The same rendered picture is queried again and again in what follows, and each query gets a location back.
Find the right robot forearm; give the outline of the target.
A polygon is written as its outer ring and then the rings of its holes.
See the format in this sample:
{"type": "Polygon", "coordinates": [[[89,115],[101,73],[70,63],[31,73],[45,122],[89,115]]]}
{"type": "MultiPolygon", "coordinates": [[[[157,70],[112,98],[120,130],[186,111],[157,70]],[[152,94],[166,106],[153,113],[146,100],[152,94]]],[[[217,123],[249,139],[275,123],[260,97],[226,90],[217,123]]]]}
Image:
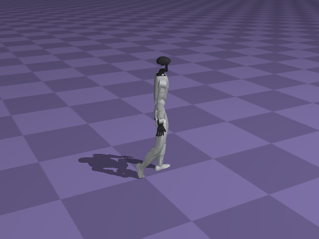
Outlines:
{"type": "Polygon", "coordinates": [[[158,107],[157,107],[157,111],[158,111],[158,115],[157,118],[159,120],[159,124],[163,123],[163,111],[164,111],[164,101],[159,101],[158,107]]]}

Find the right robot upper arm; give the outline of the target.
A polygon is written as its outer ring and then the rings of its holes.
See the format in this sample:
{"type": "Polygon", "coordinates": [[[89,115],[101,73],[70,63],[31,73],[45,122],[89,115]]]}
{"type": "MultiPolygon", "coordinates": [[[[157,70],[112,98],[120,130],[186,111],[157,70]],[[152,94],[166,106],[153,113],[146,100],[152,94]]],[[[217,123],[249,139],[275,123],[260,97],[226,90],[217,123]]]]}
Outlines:
{"type": "MultiPolygon", "coordinates": [[[[164,101],[162,98],[164,97],[165,89],[167,86],[167,82],[165,79],[160,79],[158,83],[158,98],[157,98],[157,104],[159,104],[159,101],[164,101]]],[[[165,103],[165,101],[164,101],[165,103]]]]}

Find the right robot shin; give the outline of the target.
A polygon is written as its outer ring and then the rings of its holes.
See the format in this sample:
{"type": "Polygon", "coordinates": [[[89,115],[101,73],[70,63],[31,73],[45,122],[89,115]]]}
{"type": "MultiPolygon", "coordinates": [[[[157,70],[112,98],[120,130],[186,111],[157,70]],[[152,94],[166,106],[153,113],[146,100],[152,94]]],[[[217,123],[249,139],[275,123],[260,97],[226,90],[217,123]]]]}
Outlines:
{"type": "Polygon", "coordinates": [[[156,155],[156,148],[152,147],[151,150],[147,153],[143,163],[140,165],[140,170],[144,170],[149,164],[153,163],[159,155],[156,155]]]}

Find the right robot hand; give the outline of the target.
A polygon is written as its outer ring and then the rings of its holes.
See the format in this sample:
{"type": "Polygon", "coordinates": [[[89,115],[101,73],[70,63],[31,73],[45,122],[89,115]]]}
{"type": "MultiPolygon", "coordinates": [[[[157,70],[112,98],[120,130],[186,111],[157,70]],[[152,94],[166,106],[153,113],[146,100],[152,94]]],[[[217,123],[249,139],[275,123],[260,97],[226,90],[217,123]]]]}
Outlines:
{"type": "Polygon", "coordinates": [[[159,124],[159,120],[158,120],[158,128],[157,128],[157,134],[156,136],[162,136],[162,134],[164,135],[164,131],[166,132],[166,129],[163,126],[163,123],[159,124]]]}

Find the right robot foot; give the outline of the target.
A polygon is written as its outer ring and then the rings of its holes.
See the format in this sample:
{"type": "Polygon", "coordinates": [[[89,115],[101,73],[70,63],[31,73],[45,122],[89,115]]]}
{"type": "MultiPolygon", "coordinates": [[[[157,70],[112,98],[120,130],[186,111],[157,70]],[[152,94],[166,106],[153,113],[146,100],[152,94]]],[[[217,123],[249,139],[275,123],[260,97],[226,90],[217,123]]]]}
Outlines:
{"type": "Polygon", "coordinates": [[[143,169],[140,170],[140,165],[141,165],[141,163],[137,163],[136,164],[136,169],[137,169],[137,172],[138,172],[138,177],[139,178],[143,178],[144,177],[144,170],[143,169]]]}

